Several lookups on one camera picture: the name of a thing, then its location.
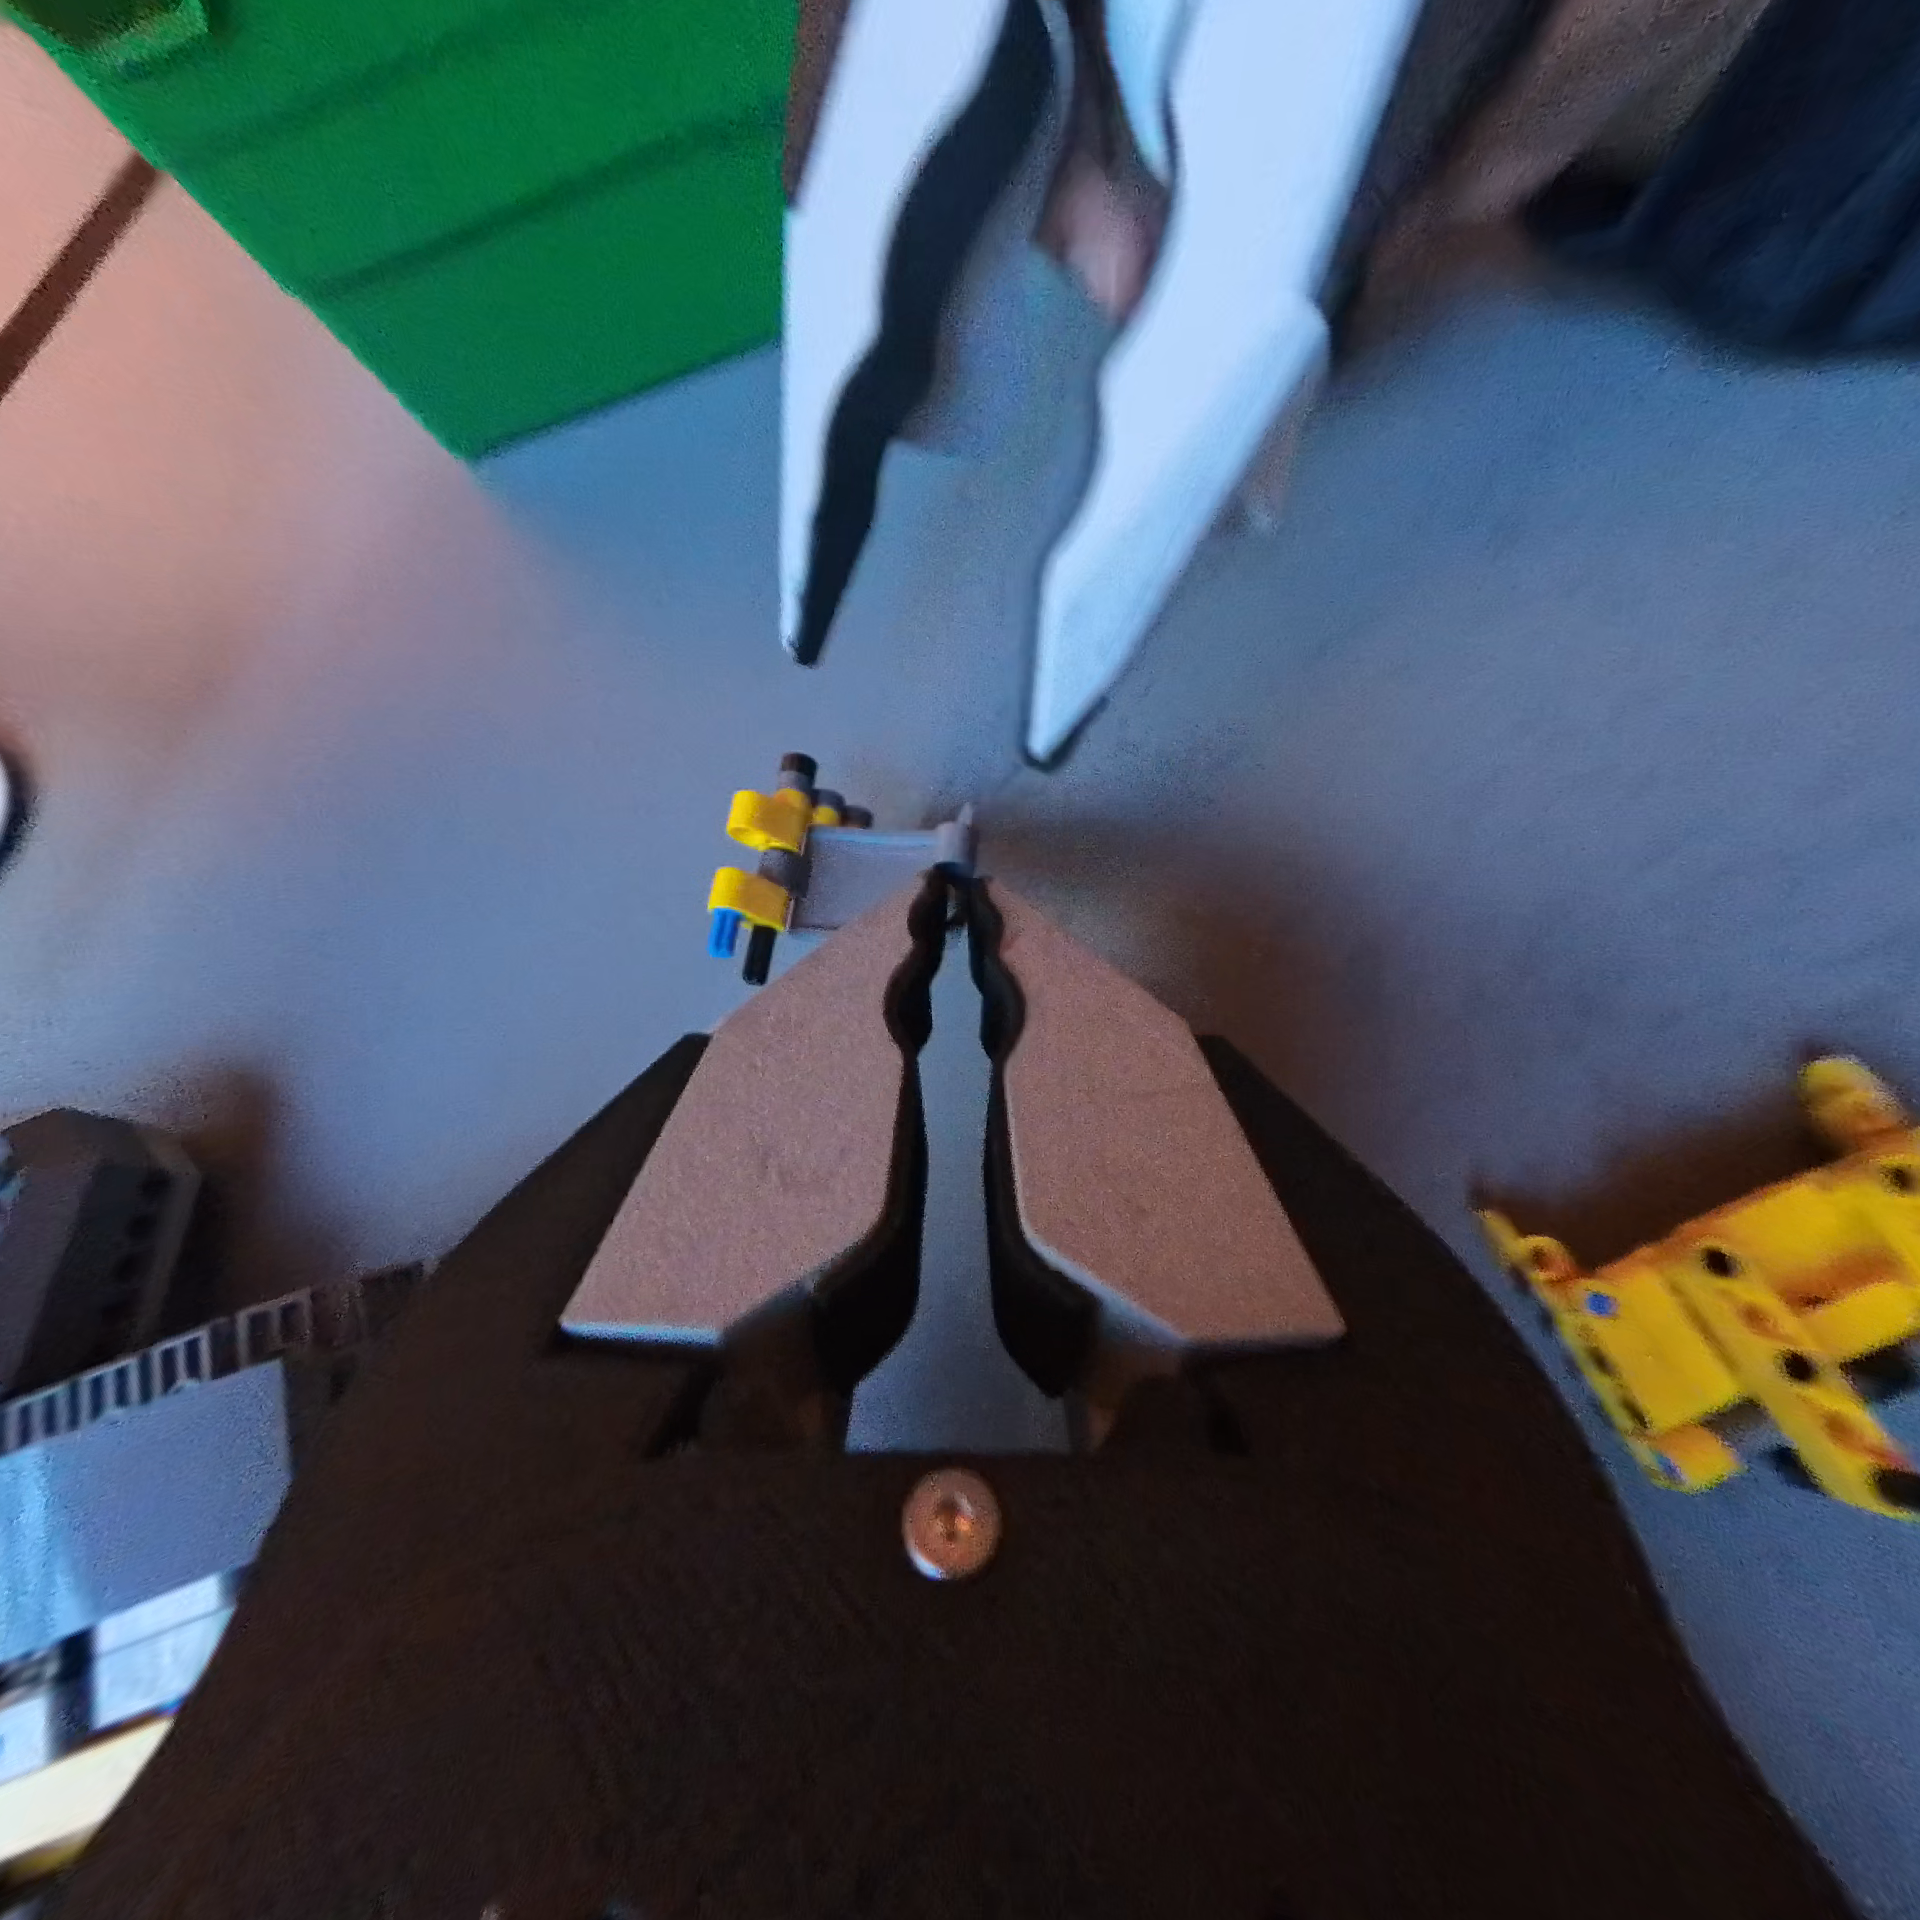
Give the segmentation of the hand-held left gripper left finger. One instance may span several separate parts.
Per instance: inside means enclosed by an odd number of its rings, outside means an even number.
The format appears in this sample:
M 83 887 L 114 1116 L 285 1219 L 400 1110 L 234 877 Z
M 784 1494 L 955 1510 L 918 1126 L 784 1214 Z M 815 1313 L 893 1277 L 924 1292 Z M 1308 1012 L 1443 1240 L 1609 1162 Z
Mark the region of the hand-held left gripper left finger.
M 768 1354 L 861 1386 L 908 1334 L 924 1235 L 929 986 L 950 877 L 913 877 L 758 986 L 701 1048 L 560 1334 Z

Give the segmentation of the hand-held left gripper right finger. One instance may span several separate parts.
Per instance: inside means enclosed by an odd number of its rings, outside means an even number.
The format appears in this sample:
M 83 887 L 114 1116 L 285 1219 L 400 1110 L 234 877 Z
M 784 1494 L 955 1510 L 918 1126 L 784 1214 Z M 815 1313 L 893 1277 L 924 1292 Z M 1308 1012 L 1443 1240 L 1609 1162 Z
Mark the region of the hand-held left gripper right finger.
M 1313 1354 L 1344 1313 L 1199 1033 L 1002 882 L 970 882 L 991 1064 L 991 1318 L 1048 1401 Z

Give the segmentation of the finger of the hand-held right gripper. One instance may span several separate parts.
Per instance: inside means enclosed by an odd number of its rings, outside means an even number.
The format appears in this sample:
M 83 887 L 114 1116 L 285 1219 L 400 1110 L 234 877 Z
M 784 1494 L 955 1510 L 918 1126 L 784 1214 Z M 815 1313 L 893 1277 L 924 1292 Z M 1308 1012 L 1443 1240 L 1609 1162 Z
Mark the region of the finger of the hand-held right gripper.
M 1059 5 L 841 5 L 784 213 L 778 638 L 820 664 L 887 451 L 939 384 L 970 259 L 1059 104 Z
M 1043 555 L 1022 758 L 1053 768 L 1328 358 L 1323 280 L 1422 5 L 1105 5 L 1116 99 L 1168 187 L 1095 379 L 1085 493 Z

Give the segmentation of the small black yellow block assembly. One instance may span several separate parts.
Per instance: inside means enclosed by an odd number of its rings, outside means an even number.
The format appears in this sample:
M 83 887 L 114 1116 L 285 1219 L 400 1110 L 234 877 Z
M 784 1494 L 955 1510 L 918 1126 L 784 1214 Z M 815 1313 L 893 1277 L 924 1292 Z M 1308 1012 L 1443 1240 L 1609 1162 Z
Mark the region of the small black yellow block assembly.
M 820 784 L 810 752 L 784 752 L 768 794 L 732 794 L 726 841 L 747 861 L 711 877 L 706 955 L 763 986 L 778 939 L 846 929 L 924 872 L 976 877 L 981 815 L 960 804 L 929 830 L 877 830 L 867 804 Z

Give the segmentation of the yellow block frame assembly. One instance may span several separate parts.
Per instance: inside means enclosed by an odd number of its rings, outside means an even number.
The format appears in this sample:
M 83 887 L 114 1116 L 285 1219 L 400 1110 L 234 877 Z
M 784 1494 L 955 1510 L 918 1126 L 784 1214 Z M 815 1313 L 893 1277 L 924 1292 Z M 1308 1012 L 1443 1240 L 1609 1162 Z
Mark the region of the yellow block frame assembly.
M 1728 1422 L 1754 1417 L 1806 1489 L 1915 1520 L 1920 1469 L 1853 1380 L 1920 1328 L 1915 1116 L 1853 1053 L 1801 1064 L 1795 1095 L 1827 1142 L 1816 1168 L 1609 1266 L 1583 1266 L 1489 1204 L 1479 1230 L 1650 1484 L 1723 1489 L 1744 1474 Z

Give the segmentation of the person's right forearm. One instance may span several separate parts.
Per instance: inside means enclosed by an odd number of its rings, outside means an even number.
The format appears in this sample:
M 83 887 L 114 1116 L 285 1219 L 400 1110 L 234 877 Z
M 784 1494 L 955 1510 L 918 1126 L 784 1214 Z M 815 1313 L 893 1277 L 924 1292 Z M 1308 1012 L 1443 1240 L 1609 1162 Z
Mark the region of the person's right forearm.
M 1526 228 L 1733 348 L 1915 353 L 1920 5 L 1770 5 L 1645 182 L 1567 171 Z

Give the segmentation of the grey desk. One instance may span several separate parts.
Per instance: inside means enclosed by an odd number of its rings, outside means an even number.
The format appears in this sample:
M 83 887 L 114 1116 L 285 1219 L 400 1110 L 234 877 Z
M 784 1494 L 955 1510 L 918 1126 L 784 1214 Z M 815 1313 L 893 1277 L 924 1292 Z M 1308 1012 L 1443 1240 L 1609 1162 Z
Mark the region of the grey desk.
M 5 1105 L 228 1131 L 244 1282 L 436 1256 L 52 1915 L 1915 1915 L 1915 1520 L 1619 1463 L 1453 1225 L 1588 1256 L 1770 1178 L 1806 1043 L 1915 1100 L 1915 374 L 1738 368 L 1494 270 L 1334 384 L 1043 784 L 1012 586 L 1090 457 L 887 462 L 773 643 L 778 353 L 477 467 L 161 187 L 5 400 Z M 758 1334 L 560 1334 L 721 1069 L 726 763 L 986 789 L 976 929 L 877 913 L 903 1360 L 846 1448 Z M 1116 1432 L 893 1173 L 939 1038 L 1012 1085 L 1064 929 L 1147 986 L 1344 1334 L 1147 1360 Z

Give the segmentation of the person's right hand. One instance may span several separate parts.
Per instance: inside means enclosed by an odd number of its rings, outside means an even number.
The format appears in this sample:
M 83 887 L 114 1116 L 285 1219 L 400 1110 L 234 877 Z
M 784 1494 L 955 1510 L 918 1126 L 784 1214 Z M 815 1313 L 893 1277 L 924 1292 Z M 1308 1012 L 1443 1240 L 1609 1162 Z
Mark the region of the person's right hand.
M 1754 36 L 1764 0 L 1567 0 L 1427 187 L 1437 228 L 1515 218 L 1546 182 L 1598 161 L 1650 176 Z

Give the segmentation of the green storage bin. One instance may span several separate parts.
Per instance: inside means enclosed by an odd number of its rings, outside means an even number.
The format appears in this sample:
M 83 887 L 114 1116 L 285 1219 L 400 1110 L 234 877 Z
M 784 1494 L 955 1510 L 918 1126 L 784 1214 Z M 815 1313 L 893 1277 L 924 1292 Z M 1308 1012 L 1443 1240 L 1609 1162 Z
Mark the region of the green storage bin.
M 784 0 L 5 5 L 446 451 L 778 342 Z

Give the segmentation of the dark grey studded block shell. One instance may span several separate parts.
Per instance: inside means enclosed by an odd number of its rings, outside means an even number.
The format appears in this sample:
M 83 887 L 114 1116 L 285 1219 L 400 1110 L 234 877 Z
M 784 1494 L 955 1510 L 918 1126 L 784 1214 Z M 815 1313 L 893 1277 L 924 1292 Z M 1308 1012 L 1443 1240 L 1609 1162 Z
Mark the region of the dark grey studded block shell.
M 0 1136 L 0 1391 L 62 1386 L 145 1349 L 202 1194 L 156 1126 L 42 1110 Z

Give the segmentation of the black yellow toy block vehicle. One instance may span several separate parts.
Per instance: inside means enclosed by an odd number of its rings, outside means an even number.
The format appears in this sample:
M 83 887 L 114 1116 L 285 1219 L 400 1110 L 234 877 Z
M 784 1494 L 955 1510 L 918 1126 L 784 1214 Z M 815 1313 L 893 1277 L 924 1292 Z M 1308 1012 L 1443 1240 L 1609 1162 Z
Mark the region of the black yellow toy block vehicle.
M 202 1681 L 405 1261 L 218 1313 L 5 1401 L 0 1878 L 36 1915 Z

